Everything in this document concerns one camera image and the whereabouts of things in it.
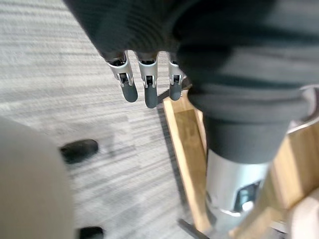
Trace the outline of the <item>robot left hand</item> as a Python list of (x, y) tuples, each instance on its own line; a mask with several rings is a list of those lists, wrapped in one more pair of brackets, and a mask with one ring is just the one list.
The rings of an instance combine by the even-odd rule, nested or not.
[(173, 54), (204, 116), (207, 205), (238, 217), (319, 82), (316, 0), (68, 0), (105, 59)]

